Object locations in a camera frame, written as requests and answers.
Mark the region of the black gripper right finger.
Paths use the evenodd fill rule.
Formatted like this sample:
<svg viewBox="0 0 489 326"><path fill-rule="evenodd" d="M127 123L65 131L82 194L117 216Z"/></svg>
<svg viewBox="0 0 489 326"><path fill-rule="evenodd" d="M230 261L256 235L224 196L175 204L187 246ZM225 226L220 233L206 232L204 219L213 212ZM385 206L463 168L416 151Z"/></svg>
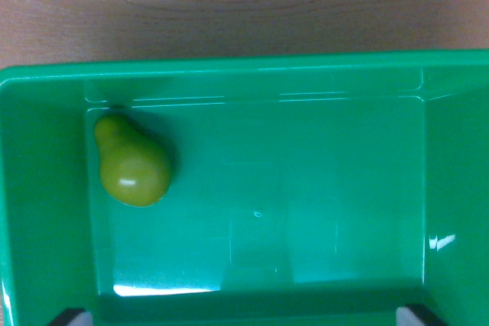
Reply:
<svg viewBox="0 0 489 326"><path fill-rule="evenodd" d="M445 322L423 304L410 304L396 310L396 326L445 326Z"/></svg>

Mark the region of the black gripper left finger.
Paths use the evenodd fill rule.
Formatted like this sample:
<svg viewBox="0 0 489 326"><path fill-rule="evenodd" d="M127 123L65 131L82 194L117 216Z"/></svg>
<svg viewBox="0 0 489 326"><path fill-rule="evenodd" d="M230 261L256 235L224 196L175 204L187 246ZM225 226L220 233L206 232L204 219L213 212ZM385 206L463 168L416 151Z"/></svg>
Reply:
<svg viewBox="0 0 489 326"><path fill-rule="evenodd" d="M92 313L84 308L66 308L47 326L92 326Z"/></svg>

